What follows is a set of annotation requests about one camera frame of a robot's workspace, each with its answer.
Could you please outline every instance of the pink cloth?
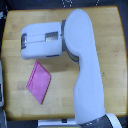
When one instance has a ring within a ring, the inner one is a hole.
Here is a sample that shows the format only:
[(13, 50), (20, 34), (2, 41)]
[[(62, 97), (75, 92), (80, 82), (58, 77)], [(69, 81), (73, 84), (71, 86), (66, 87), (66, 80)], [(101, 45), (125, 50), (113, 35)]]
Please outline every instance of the pink cloth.
[(50, 79), (49, 72), (36, 61), (26, 87), (40, 104), (45, 96)]

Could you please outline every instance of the pink towel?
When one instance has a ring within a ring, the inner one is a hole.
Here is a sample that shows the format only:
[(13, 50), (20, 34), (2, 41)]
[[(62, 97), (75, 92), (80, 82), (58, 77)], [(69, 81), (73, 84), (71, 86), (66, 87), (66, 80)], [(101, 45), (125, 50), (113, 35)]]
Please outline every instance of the pink towel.
[(26, 87), (40, 104), (47, 91), (50, 78), (49, 72), (36, 61)]

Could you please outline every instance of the wooden table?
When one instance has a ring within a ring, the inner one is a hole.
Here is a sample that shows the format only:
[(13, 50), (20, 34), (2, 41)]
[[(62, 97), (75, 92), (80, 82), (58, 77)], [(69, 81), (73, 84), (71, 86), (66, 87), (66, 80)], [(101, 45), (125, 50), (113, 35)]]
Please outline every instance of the wooden table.
[[(52, 75), (43, 104), (26, 89), (36, 60), (21, 58), (21, 30), (28, 24), (66, 19), (73, 9), (10, 11), (3, 35), (2, 66), (7, 119), (73, 118), (73, 87), (79, 67), (67, 53), (38, 60)], [(83, 8), (93, 24), (102, 74), (106, 113), (127, 113), (127, 59), (122, 23), (117, 7)]]

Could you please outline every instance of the dark floor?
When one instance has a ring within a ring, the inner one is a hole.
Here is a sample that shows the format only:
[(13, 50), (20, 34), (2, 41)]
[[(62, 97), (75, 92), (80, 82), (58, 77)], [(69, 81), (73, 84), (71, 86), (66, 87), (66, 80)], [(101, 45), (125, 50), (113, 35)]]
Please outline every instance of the dark floor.
[[(6, 4), (0, 0), (0, 12), (3, 11), (4, 16), (0, 19), (0, 44), (2, 42), (2, 33), (4, 29), (5, 17), (7, 9), (18, 10), (18, 9), (45, 9), (45, 8), (66, 8), (70, 7), (88, 7), (88, 6), (108, 6), (117, 5), (121, 15), (123, 23), (123, 29), (125, 34), (126, 46), (128, 51), (128, 0), (72, 0), (71, 3), (65, 2), (62, 4), (62, 0), (6, 0)], [(127, 117), (119, 118), (123, 128), (127, 128)], [(35, 128), (37, 121), (8, 121), (8, 128)]]

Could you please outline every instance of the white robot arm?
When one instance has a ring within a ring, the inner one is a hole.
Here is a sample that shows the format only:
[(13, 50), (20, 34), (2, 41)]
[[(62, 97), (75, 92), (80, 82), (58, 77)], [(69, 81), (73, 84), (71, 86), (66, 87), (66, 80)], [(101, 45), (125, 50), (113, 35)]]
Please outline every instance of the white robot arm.
[(60, 56), (63, 49), (62, 37), (69, 56), (78, 62), (80, 67), (73, 92), (76, 123), (91, 128), (98, 123), (103, 126), (104, 120), (109, 119), (110, 126), (121, 128), (114, 114), (105, 114), (93, 27), (86, 12), (80, 9), (71, 12), (66, 19), (63, 32), (59, 22), (32, 24), (23, 28), (21, 56), (23, 59)]

